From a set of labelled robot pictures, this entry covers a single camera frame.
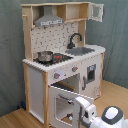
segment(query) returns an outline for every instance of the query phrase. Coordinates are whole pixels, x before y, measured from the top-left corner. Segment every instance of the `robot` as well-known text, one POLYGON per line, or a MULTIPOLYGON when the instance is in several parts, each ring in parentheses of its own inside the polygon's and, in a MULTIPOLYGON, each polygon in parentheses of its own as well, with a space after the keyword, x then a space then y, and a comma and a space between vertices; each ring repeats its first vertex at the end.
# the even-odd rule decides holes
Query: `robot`
POLYGON ((115 106, 107 107, 102 117, 97 117, 96 106, 82 97, 73 100, 72 128, 128 128, 123 111, 115 106))

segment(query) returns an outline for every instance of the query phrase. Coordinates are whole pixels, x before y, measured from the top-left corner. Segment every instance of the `knob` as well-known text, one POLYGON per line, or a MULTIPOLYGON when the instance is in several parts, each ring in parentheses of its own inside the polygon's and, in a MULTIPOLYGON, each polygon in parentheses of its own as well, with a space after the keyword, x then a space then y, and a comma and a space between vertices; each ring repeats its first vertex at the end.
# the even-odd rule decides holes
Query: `knob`
POLYGON ((60 76, 60 74, 58 74, 58 73, 55 73, 55 74, 54 74, 54 78, 55 78, 55 79, 58 79, 59 76, 60 76))
POLYGON ((73 67, 72 71, 75 72, 78 68, 77 67, 73 67))

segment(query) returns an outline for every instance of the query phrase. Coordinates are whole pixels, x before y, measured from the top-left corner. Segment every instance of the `toy sink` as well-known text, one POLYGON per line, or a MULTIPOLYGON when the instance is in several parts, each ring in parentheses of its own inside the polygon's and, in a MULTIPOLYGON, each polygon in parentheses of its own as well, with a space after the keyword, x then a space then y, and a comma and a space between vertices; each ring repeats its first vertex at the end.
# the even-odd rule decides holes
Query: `toy sink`
POLYGON ((78 48, 73 48, 73 49, 68 49, 65 51, 65 53, 75 55, 75 56, 82 56, 84 54, 94 52, 94 49, 86 48, 86 47, 78 47, 78 48))

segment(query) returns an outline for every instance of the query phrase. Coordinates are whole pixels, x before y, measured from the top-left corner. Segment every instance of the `oven door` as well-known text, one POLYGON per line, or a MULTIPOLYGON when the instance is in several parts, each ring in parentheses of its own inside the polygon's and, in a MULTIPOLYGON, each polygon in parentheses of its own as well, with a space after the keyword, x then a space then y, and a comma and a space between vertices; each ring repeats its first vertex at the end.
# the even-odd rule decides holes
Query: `oven door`
POLYGON ((92 98, 82 96, 74 93, 73 90, 67 89, 64 86, 51 85, 49 87, 49 118, 50 124, 56 128, 72 128, 72 122, 67 121, 67 114, 73 114, 73 104, 70 104, 68 99, 74 99, 76 97, 83 97, 93 104, 92 98))
POLYGON ((82 62, 79 93, 94 99, 99 97, 102 54, 82 62))

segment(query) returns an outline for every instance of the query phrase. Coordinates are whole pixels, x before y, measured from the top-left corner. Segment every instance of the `faucet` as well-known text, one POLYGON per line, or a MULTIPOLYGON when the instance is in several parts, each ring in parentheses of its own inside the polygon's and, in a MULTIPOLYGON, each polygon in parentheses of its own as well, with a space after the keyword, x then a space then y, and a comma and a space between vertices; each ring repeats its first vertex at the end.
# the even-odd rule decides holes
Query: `faucet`
POLYGON ((80 36, 80 41, 82 41, 82 35, 81 35, 80 33, 74 33, 74 34, 71 36, 71 38, 70 38, 70 43, 69 43, 68 46, 67 46, 68 49, 72 49, 73 47, 75 47, 75 44, 73 44, 73 42, 72 42, 72 39, 73 39, 73 37, 74 37, 75 35, 80 36))

